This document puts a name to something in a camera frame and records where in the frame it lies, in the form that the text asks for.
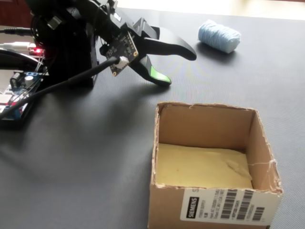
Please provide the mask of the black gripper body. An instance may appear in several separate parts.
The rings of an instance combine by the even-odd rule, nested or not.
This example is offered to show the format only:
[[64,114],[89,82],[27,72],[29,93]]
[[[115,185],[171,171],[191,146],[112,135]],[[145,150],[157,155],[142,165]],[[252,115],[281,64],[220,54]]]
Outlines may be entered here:
[[125,22],[122,25],[122,30],[128,31],[132,37],[135,47],[138,51],[138,57],[144,57],[147,54],[144,47],[144,39],[152,38],[157,39],[157,31],[154,30],[147,21],[141,17],[136,23]]

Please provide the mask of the green-padded black gripper finger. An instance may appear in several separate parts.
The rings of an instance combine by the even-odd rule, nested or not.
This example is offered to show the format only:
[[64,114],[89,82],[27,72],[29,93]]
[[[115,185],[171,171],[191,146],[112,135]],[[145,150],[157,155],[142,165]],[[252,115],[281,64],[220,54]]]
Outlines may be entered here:
[[172,81],[168,76],[161,74],[153,67],[149,56],[133,61],[130,64],[130,67],[143,79],[158,86],[169,87],[172,84]]

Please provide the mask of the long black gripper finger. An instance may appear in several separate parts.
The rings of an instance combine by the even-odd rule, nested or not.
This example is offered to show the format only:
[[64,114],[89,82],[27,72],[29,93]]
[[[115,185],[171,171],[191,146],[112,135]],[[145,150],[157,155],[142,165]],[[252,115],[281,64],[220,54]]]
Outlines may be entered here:
[[187,60],[195,61],[197,58],[194,49],[181,37],[162,27],[152,27],[157,33],[157,39],[144,38],[145,54],[178,55]]

